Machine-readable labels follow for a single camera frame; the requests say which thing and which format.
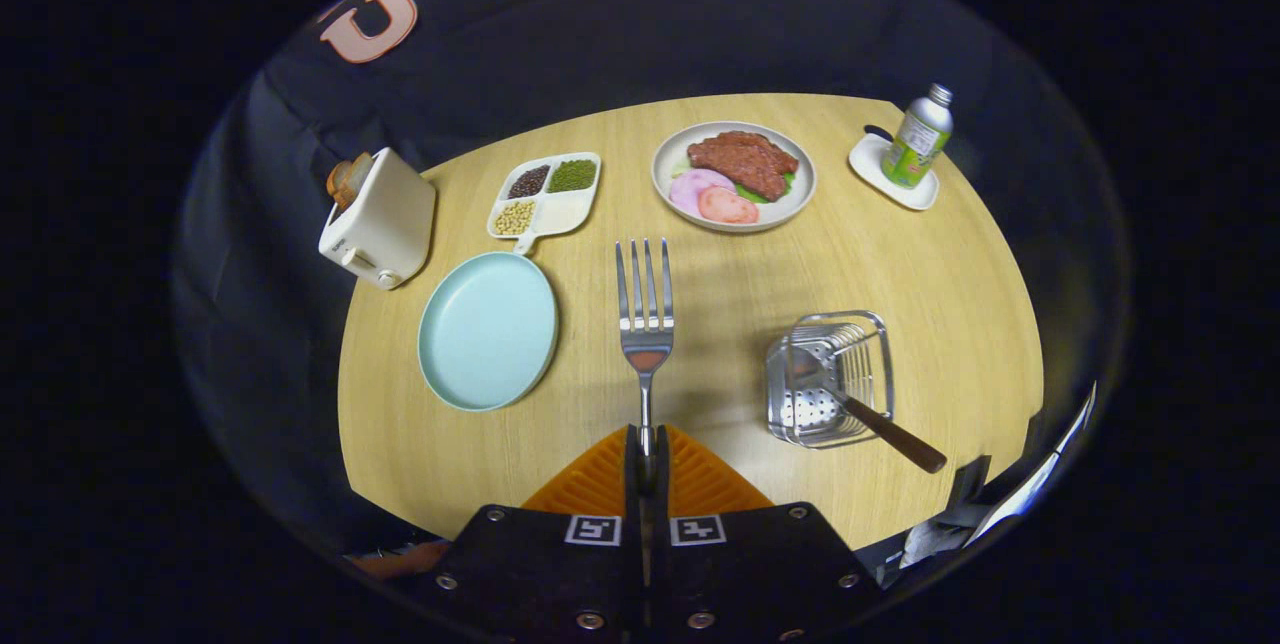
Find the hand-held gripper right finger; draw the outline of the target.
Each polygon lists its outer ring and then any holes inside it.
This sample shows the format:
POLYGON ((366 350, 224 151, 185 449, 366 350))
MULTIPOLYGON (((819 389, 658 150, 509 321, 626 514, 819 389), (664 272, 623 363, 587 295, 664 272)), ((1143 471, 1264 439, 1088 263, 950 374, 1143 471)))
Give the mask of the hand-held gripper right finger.
POLYGON ((886 607, 884 590, 810 502, 673 511, 677 446, 663 426, 655 493, 655 641, 822 641, 886 607))

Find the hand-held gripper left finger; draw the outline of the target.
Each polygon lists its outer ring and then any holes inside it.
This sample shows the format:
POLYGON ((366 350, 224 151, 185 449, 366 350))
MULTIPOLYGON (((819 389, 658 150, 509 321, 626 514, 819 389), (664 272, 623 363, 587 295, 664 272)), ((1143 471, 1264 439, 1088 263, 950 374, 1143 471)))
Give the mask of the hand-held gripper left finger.
POLYGON ((621 515, 483 506, 430 572, 430 608, 484 643, 632 643, 643 617, 634 428, 603 440, 621 515))

